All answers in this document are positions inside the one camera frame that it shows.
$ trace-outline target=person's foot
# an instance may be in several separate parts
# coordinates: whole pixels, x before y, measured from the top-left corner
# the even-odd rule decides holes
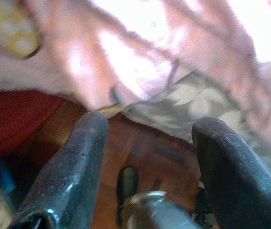
[[[116,186],[116,196],[117,196],[117,212],[116,212],[116,222],[121,225],[121,212],[123,210],[124,201],[134,196],[138,189],[138,172],[134,167],[125,167],[121,169]]]

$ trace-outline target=red cushion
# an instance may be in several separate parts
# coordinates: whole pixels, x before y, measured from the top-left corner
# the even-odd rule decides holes
[[[62,101],[37,91],[0,92],[0,154],[14,151]]]

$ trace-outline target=wooden floor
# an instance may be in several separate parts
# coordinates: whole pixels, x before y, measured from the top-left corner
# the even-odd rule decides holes
[[[23,146],[18,154],[44,165],[67,139],[85,109],[64,102]],[[116,179],[123,166],[139,170],[140,191],[163,190],[170,200],[188,210],[195,206],[199,167],[189,144],[134,123],[118,114],[109,119],[102,180],[92,229],[116,229]]]

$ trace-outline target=pink fabric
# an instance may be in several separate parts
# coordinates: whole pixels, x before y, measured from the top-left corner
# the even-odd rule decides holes
[[[0,53],[0,90],[74,95],[88,109],[148,100],[199,71],[226,88],[271,145],[271,0],[27,0],[39,53]]]

